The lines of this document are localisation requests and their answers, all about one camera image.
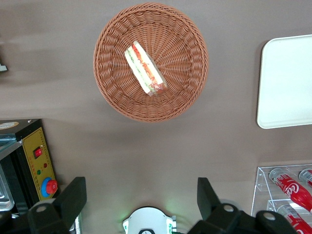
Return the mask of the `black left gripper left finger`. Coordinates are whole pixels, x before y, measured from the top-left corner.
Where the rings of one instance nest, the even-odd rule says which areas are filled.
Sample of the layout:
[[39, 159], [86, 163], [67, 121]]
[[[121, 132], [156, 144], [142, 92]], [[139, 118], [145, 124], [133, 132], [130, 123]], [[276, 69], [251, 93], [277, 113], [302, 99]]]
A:
[[25, 214], [12, 218], [0, 213], [2, 234], [68, 234], [87, 202], [86, 179], [75, 177], [52, 203], [41, 203]]

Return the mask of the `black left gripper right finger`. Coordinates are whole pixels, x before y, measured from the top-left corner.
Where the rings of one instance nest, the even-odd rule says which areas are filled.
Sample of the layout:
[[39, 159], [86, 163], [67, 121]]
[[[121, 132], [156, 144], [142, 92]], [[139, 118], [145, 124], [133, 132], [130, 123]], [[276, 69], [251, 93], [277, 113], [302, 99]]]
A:
[[295, 234], [282, 215], [259, 211], [250, 216], [231, 203], [222, 203], [205, 177], [197, 179], [197, 205], [202, 219], [190, 234]]

